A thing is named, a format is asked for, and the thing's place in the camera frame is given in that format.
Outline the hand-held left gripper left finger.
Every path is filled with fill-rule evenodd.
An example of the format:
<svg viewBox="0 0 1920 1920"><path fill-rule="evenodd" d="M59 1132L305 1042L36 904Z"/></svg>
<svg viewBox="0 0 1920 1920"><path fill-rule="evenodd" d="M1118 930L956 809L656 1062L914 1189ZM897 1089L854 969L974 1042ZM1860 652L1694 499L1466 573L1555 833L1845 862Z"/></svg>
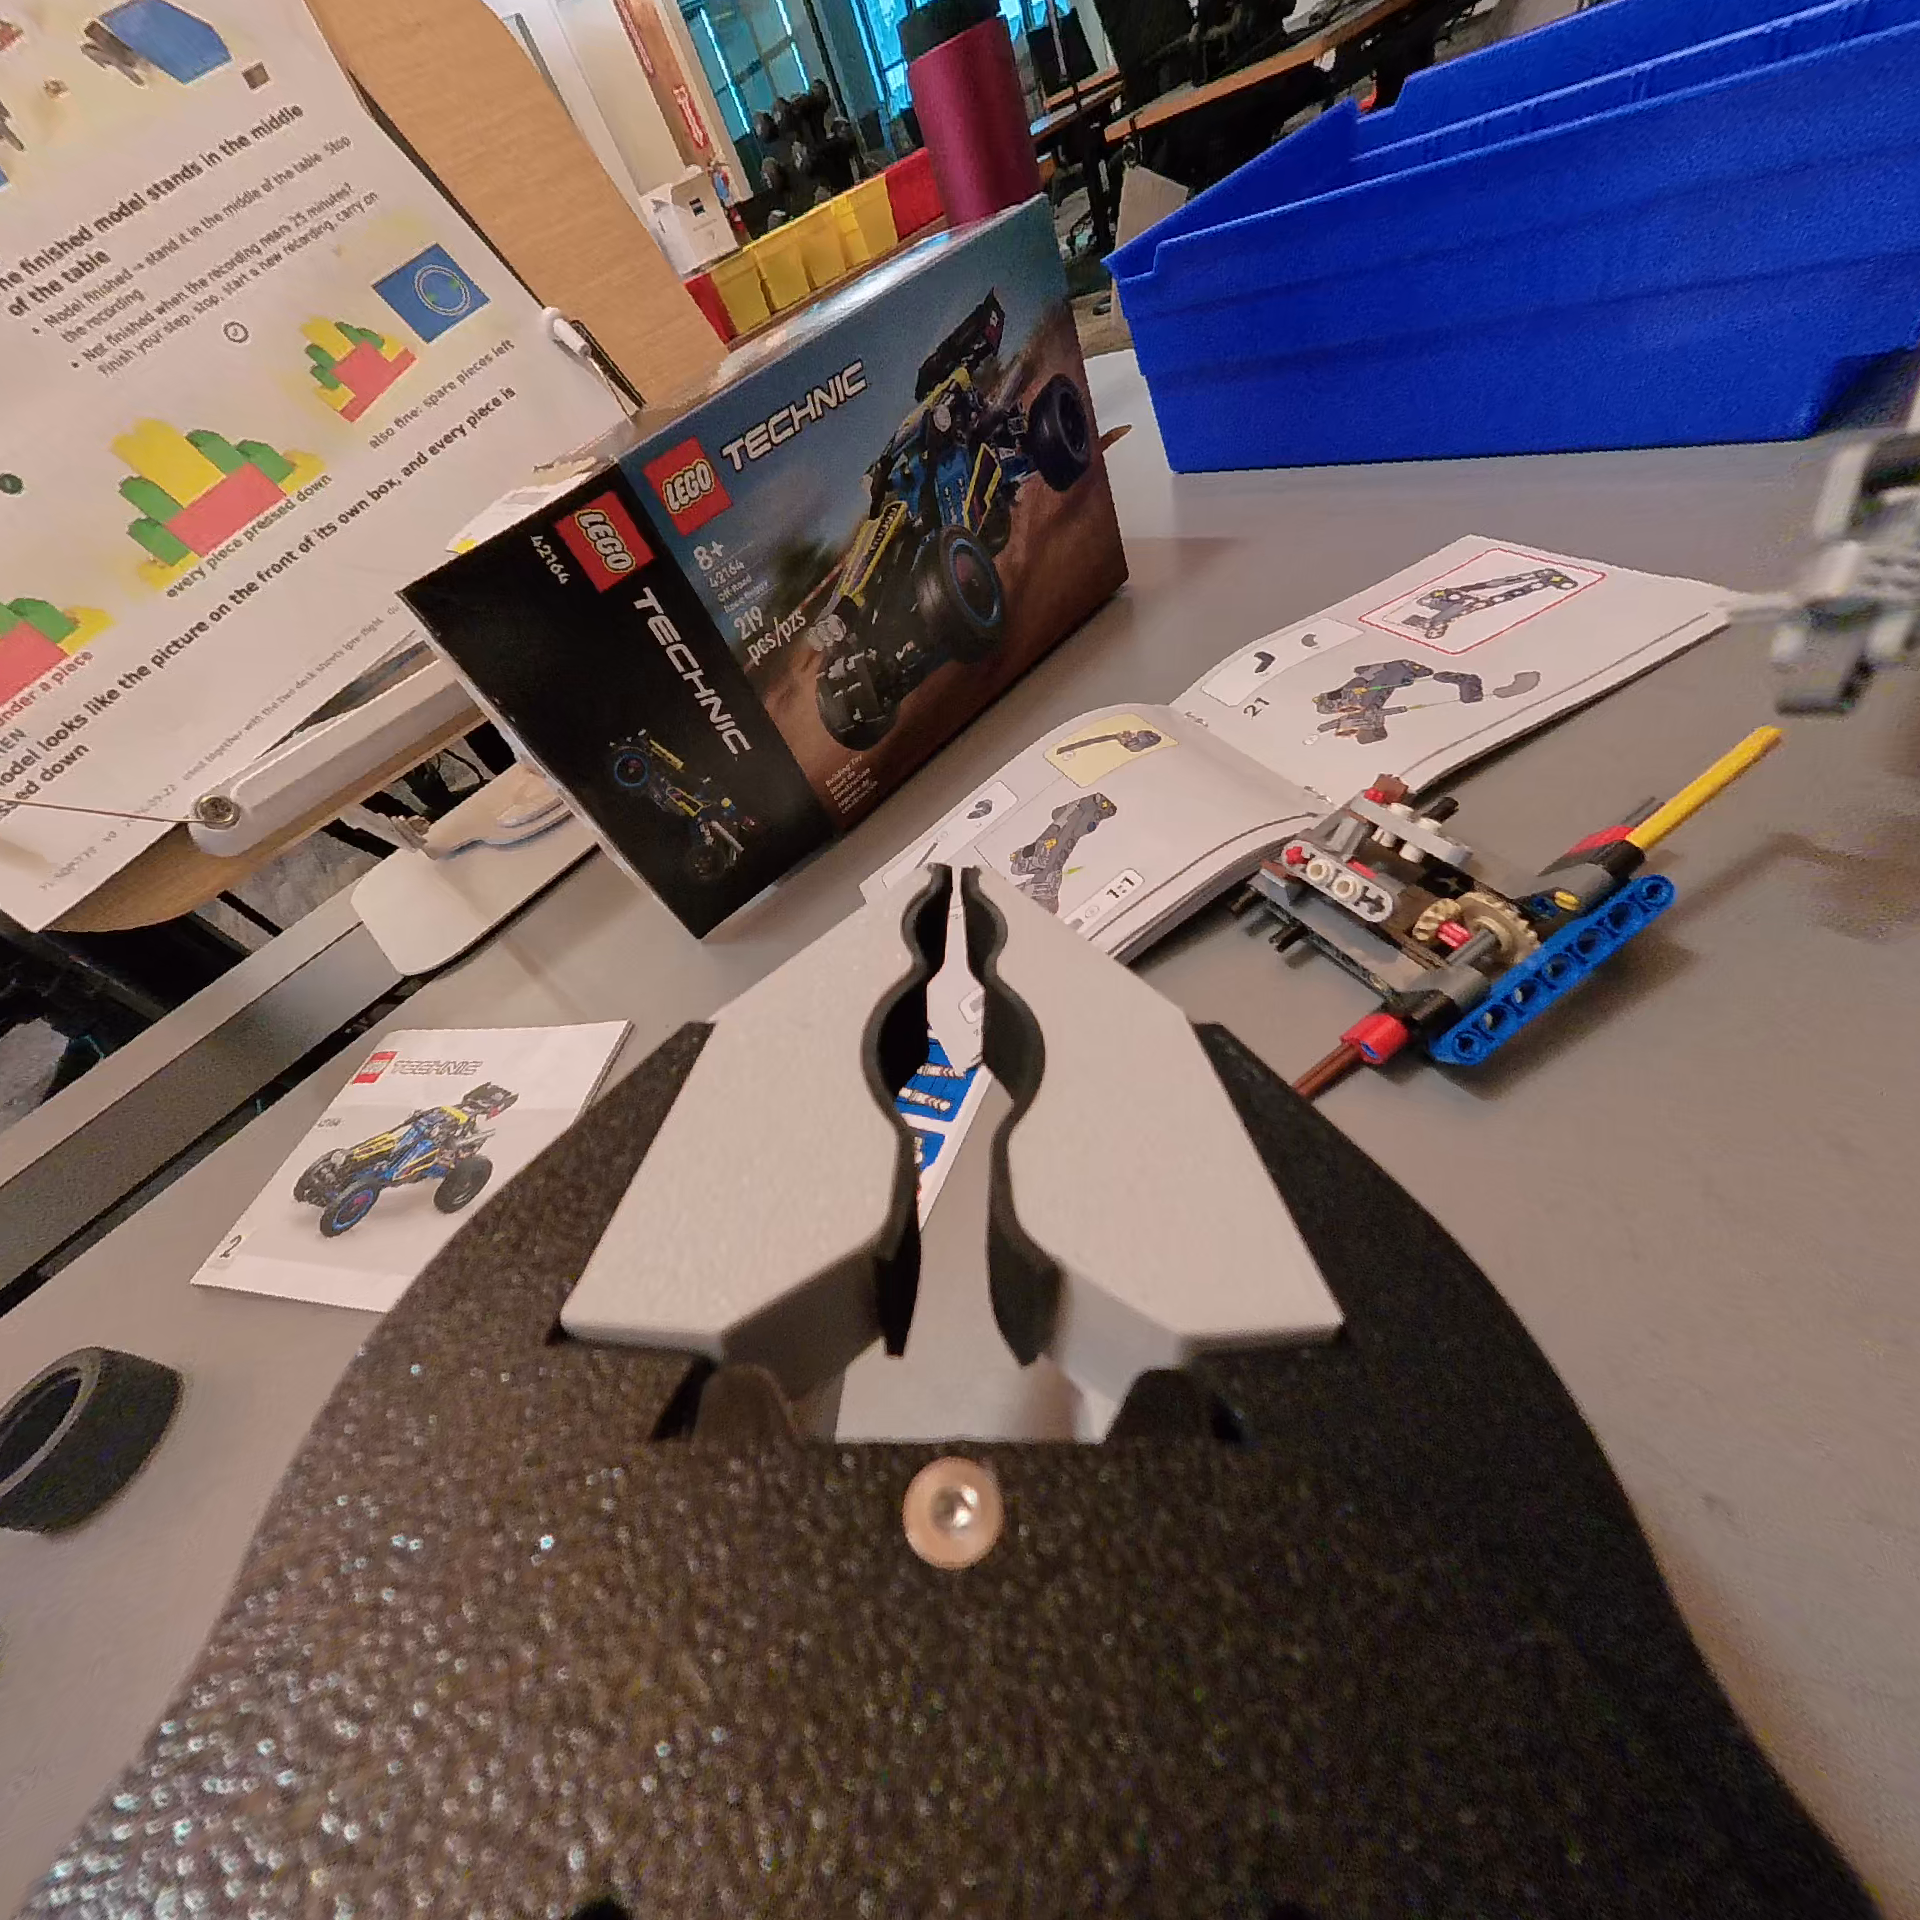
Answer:
<svg viewBox="0 0 1920 1920"><path fill-rule="evenodd" d="M593 1248L569 1338L768 1370L801 1398L906 1350L918 1161L897 1094L928 1059L953 874L925 869L734 996Z"/></svg>

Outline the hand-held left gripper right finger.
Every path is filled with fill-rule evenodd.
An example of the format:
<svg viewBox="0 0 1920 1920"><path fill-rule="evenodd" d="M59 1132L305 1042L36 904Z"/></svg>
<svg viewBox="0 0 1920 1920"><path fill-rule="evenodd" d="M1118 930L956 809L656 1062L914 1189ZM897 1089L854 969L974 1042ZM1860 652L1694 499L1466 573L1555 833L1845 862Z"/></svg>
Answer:
<svg viewBox="0 0 1920 1920"><path fill-rule="evenodd" d="M1016 1363L1100 1422L1150 1371L1330 1340L1341 1309L1188 1014L989 872L964 872L992 1138L987 1282Z"/></svg>

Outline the grey lego suspension assembly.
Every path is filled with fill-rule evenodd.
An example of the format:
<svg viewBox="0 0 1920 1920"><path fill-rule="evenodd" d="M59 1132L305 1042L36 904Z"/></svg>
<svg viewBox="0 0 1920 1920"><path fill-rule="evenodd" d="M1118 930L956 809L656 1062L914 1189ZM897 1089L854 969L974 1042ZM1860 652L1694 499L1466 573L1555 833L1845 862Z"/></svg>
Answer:
<svg viewBox="0 0 1920 1920"><path fill-rule="evenodd" d="M1779 713L1848 713L1873 681L1916 660L1918 432L1850 446L1810 523L1813 555L1770 644Z"/></svg>

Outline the lego sticker sheet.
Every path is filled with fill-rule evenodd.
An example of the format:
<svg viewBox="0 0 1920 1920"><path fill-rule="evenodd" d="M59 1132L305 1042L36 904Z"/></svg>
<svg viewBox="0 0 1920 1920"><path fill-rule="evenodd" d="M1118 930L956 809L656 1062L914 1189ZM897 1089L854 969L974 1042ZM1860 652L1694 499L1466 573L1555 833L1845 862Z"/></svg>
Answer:
<svg viewBox="0 0 1920 1920"><path fill-rule="evenodd" d="M922 1227L992 1085L982 1066L982 996L969 963L949 958L928 984L925 1061L897 1094L899 1116L916 1150Z"/></svg>

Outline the closed lego instruction booklet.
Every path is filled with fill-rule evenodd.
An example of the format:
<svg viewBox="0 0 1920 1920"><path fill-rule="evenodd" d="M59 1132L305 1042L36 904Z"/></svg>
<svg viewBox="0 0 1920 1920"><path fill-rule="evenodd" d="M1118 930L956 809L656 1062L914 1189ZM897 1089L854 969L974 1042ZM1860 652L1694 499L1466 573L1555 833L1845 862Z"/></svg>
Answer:
<svg viewBox="0 0 1920 1920"><path fill-rule="evenodd" d="M462 1212L569 1129L628 1034L602 1022L377 1041L195 1282L390 1309Z"/></svg>

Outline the lego chassis assembly blue beam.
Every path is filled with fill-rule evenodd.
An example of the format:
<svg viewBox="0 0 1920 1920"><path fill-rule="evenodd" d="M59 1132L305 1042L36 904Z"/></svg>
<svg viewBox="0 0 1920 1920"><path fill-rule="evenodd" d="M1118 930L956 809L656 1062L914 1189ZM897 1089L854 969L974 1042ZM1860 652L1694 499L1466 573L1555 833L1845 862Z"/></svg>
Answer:
<svg viewBox="0 0 1920 1920"><path fill-rule="evenodd" d="M1387 776L1291 833L1238 889L1235 916L1260 915L1274 950L1308 944L1377 994L1293 1089L1318 1097L1405 1046L1440 1066L1490 1061L1666 913L1676 889L1648 852L1784 740L1756 730L1670 800L1533 874L1461 842L1453 798L1419 803Z"/></svg>

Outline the open lego instruction booklet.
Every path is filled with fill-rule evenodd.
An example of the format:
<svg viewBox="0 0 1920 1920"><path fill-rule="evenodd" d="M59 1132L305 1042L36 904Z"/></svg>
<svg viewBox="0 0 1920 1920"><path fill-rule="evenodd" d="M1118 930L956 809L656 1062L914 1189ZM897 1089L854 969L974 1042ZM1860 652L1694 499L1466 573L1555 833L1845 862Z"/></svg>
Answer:
<svg viewBox="0 0 1920 1920"><path fill-rule="evenodd" d="M1126 963L1373 778L1425 794L1726 620L1713 584L1461 537L1249 643L1171 704L1081 713L862 884L997 872Z"/></svg>

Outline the lego set cardboard box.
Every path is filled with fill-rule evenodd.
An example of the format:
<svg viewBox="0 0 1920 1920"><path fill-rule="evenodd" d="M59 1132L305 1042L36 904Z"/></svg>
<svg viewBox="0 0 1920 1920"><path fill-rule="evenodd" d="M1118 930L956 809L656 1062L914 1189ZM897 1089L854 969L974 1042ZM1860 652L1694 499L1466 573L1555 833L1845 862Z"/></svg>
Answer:
<svg viewBox="0 0 1920 1920"><path fill-rule="evenodd" d="M1036 196L731 352L400 597L602 851L705 937L1126 570Z"/></svg>

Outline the black lego tyre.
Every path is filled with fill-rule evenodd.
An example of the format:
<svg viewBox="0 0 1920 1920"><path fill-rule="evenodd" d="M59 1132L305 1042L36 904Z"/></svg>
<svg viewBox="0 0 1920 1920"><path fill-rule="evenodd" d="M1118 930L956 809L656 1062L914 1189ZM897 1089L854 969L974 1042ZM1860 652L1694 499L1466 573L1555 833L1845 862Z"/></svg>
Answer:
<svg viewBox="0 0 1920 1920"><path fill-rule="evenodd" d="M126 1350L81 1349L3 1406L3 1530L82 1525L141 1470L173 1419L180 1373Z"/></svg>

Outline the white stand base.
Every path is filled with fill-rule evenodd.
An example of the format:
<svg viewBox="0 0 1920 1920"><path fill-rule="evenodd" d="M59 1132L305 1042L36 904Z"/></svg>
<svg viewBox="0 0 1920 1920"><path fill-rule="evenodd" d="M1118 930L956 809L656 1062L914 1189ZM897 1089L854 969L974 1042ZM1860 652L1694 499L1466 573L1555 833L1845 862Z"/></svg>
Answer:
<svg viewBox="0 0 1920 1920"><path fill-rule="evenodd" d="M361 877L353 913L398 974L436 974L595 851L562 794L514 765Z"/></svg>

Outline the white poster clamp bar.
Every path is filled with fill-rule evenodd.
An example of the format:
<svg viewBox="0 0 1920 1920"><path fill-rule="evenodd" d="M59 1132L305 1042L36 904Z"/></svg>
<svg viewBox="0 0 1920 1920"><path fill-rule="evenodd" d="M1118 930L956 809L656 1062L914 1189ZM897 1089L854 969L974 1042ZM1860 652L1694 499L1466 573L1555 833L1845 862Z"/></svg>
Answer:
<svg viewBox="0 0 1920 1920"><path fill-rule="evenodd" d="M370 780L400 752L410 765L449 730L484 715L425 643L400 646L348 684L292 733L195 800L188 835L209 858L240 858L294 827L316 804Z"/></svg>

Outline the blue plastic storage bin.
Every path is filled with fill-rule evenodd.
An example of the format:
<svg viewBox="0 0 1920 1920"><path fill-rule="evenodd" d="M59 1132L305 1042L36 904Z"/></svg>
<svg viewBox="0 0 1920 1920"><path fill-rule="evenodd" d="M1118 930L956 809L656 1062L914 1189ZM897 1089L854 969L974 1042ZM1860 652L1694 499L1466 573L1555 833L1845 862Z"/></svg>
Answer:
<svg viewBox="0 0 1920 1920"><path fill-rule="evenodd" d="M1395 112L1360 122L1356 178L1382 178L1428 163L1483 153L1507 141L1579 128L1608 116L1673 102L1716 101L1780 76L1808 78L1852 56L1916 59L1916 14L1893 5L1827 5L1780 26L1714 40L1686 52L1648 59L1520 102L1405 125Z"/></svg>
<svg viewBox="0 0 1920 1920"><path fill-rule="evenodd" d="M1356 178L1338 108L1112 256L1177 472L1796 441L1916 345L1916 96Z"/></svg>
<svg viewBox="0 0 1920 1920"><path fill-rule="evenodd" d="M1408 128L1440 125L1814 9L1821 5L1612 2L1412 76L1395 112Z"/></svg>

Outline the small white box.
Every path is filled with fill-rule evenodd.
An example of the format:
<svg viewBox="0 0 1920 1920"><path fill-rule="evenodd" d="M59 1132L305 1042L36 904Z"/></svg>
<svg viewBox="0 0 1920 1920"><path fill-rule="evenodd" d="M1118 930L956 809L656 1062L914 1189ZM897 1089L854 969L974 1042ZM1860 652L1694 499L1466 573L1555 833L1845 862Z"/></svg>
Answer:
<svg viewBox="0 0 1920 1920"><path fill-rule="evenodd" d="M716 178L702 168L685 168L680 176L644 190L641 218L670 267L684 278L708 270L714 261L738 246Z"/></svg>

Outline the white printed instruction poster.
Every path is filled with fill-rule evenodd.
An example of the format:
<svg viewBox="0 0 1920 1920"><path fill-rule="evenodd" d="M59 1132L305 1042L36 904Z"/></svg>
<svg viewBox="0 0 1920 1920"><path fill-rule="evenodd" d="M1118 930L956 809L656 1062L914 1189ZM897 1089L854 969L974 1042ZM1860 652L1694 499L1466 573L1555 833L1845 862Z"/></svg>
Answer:
<svg viewBox="0 0 1920 1920"><path fill-rule="evenodd" d="M3 98L3 901L42 930L620 410L302 5L5 5Z"/></svg>

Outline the wooden poster board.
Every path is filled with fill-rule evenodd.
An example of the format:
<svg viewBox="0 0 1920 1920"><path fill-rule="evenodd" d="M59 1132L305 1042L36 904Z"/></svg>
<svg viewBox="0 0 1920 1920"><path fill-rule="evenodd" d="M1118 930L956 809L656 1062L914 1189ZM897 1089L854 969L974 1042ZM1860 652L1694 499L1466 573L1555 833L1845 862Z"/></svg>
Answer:
<svg viewBox="0 0 1920 1920"><path fill-rule="evenodd" d="M313 2L332 52L541 304L648 401L707 385L725 348L641 214L480 2Z"/></svg>

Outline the magenta cylinder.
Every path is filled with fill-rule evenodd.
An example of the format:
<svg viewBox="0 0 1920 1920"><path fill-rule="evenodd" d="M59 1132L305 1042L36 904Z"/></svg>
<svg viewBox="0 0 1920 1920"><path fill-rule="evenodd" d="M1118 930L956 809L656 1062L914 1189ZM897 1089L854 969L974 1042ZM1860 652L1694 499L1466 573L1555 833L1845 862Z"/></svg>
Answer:
<svg viewBox="0 0 1920 1920"><path fill-rule="evenodd" d="M949 227L1043 192L1013 37L994 5L925 5L901 22L910 101Z"/></svg>

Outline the wooden background desk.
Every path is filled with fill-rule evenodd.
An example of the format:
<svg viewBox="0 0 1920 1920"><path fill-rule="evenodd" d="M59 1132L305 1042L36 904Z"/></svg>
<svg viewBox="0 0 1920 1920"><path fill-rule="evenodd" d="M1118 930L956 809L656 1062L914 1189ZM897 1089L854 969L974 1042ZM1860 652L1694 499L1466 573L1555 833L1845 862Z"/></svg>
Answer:
<svg viewBox="0 0 1920 1920"><path fill-rule="evenodd" d="M1387 28L1401 26L1401 21L1411 18L1412 9L1417 9L1417 2L1373 2L1366 6L1352 6L1318 33L1293 42L1275 56L1267 56L1206 82L1174 88L1150 102L1118 112L1104 131L1104 141L1109 149L1118 149L1146 131L1160 128L1188 112L1221 105L1249 90L1257 90L1290 73L1306 73L1317 66L1330 70L1338 56L1356 43L1377 40Z"/></svg>

